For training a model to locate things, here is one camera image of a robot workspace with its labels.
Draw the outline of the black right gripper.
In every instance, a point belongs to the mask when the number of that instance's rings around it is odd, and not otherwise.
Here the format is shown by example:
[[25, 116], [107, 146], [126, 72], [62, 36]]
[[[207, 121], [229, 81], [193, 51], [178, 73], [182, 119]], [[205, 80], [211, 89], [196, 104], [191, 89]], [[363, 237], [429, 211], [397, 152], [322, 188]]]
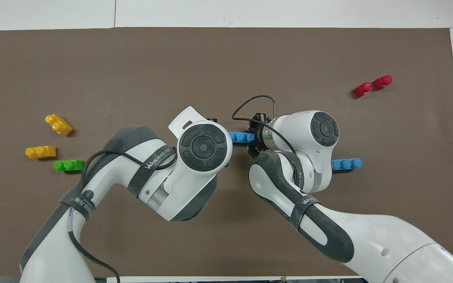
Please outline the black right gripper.
[[253, 158], [257, 158], [261, 152], [271, 150], [263, 140], [264, 125], [267, 122], [265, 113], [256, 113], [249, 121], [250, 133], [254, 134], [255, 139], [247, 145], [248, 154]]

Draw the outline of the brown table mat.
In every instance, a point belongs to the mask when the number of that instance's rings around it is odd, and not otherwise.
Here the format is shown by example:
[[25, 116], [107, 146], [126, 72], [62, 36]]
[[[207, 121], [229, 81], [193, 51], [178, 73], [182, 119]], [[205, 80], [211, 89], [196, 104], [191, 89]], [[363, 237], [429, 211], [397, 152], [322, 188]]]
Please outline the brown table mat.
[[[372, 82], [391, 75], [376, 90]], [[372, 89], [352, 92], [363, 82]], [[453, 254], [453, 51], [449, 29], [111, 28], [0, 31], [0, 276], [19, 276], [27, 245], [79, 181], [27, 147], [87, 160], [121, 127], [175, 145], [168, 124], [188, 106], [230, 131], [246, 99], [277, 114], [321, 110], [360, 158], [315, 197], [346, 213], [399, 217]], [[45, 122], [61, 116], [61, 136]]]

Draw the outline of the red one-stud toy brick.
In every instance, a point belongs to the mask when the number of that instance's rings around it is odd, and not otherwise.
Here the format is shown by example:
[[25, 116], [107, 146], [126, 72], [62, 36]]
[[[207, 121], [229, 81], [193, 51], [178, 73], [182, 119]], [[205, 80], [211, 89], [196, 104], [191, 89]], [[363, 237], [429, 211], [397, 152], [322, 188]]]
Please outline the red one-stud toy brick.
[[382, 77], [379, 77], [378, 79], [375, 79], [372, 82], [373, 86], [375, 87], [376, 90], [383, 89], [387, 86], [390, 86], [392, 84], [392, 76], [391, 75], [385, 75]]
[[358, 87], [353, 89], [354, 95], [356, 98], [361, 98], [363, 95], [367, 94], [372, 89], [372, 84], [370, 82], [363, 82]]

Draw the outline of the yellow two-stud toy brick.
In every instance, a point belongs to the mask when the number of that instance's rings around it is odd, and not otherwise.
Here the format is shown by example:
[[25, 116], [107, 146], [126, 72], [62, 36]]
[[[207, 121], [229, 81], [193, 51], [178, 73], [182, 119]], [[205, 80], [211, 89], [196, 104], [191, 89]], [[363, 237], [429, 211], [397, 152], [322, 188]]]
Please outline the yellow two-stud toy brick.
[[61, 136], [68, 136], [73, 131], [73, 128], [61, 116], [56, 114], [47, 115], [45, 122]]
[[44, 159], [56, 156], [56, 147], [45, 145], [38, 147], [27, 147], [25, 155], [29, 159]]

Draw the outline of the green two-stud toy brick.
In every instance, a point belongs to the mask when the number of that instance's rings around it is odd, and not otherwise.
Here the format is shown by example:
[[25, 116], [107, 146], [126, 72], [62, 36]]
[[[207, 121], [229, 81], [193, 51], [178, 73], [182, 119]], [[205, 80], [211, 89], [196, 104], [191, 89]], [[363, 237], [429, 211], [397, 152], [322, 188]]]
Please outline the green two-stud toy brick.
[[79, 172], [83, 170], [83, 160], [62, 160], [53, 164], [56, 172]]

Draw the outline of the blue three-stud toy brick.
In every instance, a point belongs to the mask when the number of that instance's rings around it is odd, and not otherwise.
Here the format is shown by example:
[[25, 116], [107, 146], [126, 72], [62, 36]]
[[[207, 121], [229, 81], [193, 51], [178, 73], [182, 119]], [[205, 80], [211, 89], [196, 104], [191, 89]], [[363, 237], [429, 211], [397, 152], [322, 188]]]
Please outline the blue three-stud toy brick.
[[249, 144], [254, 141], [255, 136], [249, 132], [235, 132], [229, 131], [228, 134], [235, 144]]
[[363, 162], [359, 158], [332, 160], [332, 171], [334, 173], [360, 169], [362, 166]]

